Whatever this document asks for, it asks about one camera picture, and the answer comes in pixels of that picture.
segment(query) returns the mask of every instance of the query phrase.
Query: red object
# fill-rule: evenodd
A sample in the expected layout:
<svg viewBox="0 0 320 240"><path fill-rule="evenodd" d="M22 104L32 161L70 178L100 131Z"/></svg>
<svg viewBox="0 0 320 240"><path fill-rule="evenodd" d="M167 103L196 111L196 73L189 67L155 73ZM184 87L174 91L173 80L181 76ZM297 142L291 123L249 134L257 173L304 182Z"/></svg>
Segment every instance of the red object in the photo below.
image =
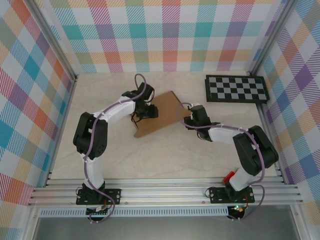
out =
<svg viewBox="0 0 320 240"><path fill-rule="evenodd" d="M234 171L229 172L229 174L223 179L223 182L226 183L230 178L233 177L236 173Z"/></svg>

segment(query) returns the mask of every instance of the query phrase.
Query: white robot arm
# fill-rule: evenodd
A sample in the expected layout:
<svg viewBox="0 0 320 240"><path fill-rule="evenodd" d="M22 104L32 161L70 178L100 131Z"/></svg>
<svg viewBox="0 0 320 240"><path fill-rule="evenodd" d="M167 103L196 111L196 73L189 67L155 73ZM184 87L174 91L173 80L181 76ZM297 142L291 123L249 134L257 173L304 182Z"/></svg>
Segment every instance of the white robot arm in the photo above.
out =
<svg viewBox="0 0 320 240"><path fill-rule="evenodd" d="M223 126L220 122L211 123L202 105L191 105L189 109L191 116L184 118L187 129L194 130L195 127L208 126L206 128L195 129L200 139L235 145L241 167L225 184L225 193L231 202L235 202L243 197L242 191L246 189L262 171L262 163L256 146L253 145L251 139L243 130L240 131L239 128ZM249 128L247 132L252 135L256 141L262 154L265 168L269 168L278 161L279 156L277 151L260 126L253 126Z"/></svg>
<svg viewBox="0 0 320 240"><path fill-rule="evenodd" d="M105 152L108 143L108 127L117 123L121 118L127 115L135 115L140 120L145 118L157 118L158 109L151 104L154 97L154 89L150 85L141 83L137 90L127 91L116 101L118 104L112 104L110 107L90 114L84 112L79 119L73 144L77 152L81 154L86 166L87 177L82 184L82 196L89 198L86 200L91 204L100 203L102 195L95 189L102 191L105 188L105 181L102 176L102 166L100 156ZM94 122L94 137L91 151L88 153L91 144Z"/></svg>

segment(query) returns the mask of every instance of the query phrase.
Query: white floor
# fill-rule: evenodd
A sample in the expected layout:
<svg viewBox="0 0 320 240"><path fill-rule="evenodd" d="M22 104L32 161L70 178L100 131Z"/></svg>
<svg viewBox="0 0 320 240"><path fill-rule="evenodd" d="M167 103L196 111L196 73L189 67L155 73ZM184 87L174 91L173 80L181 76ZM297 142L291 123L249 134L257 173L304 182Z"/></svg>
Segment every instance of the white floor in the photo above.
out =
<svg viewBox="0 0 320 240"><path fill-rule="evenodd" d="M244 75L242 71L223 72ZM83 162L73 145L78 120L83 112L94 113L118 100L122 93L135 89L134 73L93 73L80 75L53 169L52 179L82 179ZM147 72L148 84L159 95L174 91L181 102L205 106L212 122L249 128L261 125L255 104L206 102L204 72ZM130 117L108 128L108 145L102 161L108 179L131 178L209 178L225 177L240 167L236 148L197 138L193 130L172 124L142 138ZM272 166L266 176L275 176Z"/></svg>

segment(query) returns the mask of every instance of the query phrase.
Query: colorful plaid wall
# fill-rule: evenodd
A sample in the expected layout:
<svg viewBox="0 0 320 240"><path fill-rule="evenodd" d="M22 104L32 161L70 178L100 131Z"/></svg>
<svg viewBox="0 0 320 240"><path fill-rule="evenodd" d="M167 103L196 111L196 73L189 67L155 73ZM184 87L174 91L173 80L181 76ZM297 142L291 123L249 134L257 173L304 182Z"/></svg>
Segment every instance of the colorful plaid wall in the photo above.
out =
<svg viewBox="0 0 320 240"><path fill-rule="evenodd" d="M55 29L64 31L68 54L74 51L72 61L86 73L244 70L271 7L281 2L38 1L50 2L60 22Z"/></svg>
<svg viewBox="0 0 320 240"><path fill-rule="evenodd" d="M281 13L282 13L287 1L288 0L281 0L281 3L279 5L278 9L276 10L275 15L273 16L272 21L271 21L267 31L265 32L265 34L263 36L263 39L262 39L262 41L260 43L260 46L259 46L258 50L256 51L256 53L254 55L253 61L250 64L250 67L248 69L249 73L251 73L253 68L255 67L255 65L257 63L257 60L258 60L262 50L264 49L264 47L265 47L265 45L266 45L271 33L273 32L273 30L274 30L274 28L276 26L276 23L277 23L279 17L281 16Z"/></svg>
<svg viewBox="0 0 320 240"><path fill-rule="evenodd" d="M77 69L72 57L70 56L70 53L68 52L64 41L62 40L60 34L58 33L57 28L56 28L56 26L54 25L54 23L52 21L52 18L50 17L48 11L45 9L45 6L44 6L42 0L35 0L35 2L37 3L38 7L40 8L40 10L41 10L44 18L46 19L48 25L50 26L50 28L52 30L52 33L54 34L56 40L60 44L60 47L61 47L62 51L64 52L66 58L68 59L73 71L75 73L79 74L80 71Z"/></svg>
<svg viewBox="0 0 320 240"><path fill-rule="evenodd" d="M320 239L320 0L300 0L258 74L269 89L265 109L285 172Z"/></svg>
<svg viewBox="0 0 320 240"><path fill-rule="evenodd" d="M49 167L72 82L23 1L0 6L0 239L15 240Z"/></svg>

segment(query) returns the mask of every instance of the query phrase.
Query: cardboard piece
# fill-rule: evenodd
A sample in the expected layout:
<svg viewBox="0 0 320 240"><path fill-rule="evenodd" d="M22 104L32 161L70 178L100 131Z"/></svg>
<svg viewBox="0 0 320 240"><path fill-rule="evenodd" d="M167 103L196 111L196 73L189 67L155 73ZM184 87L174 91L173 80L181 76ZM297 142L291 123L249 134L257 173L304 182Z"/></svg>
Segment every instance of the cardboard piece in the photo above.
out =
<svg viewBox="0 0 320 240"><path fill-rule="evenodd" d="M135 138L141 138L179 121L176 108L180 104L180 101L173 91L168 91L159 96L155 96L151 103L158 108L159 116L157 118L147 118L137 122L135 124L137 130L133 135ZM184 117L190 116L190 111L180 107L178 114L181 119L184 119Z"/></svg>

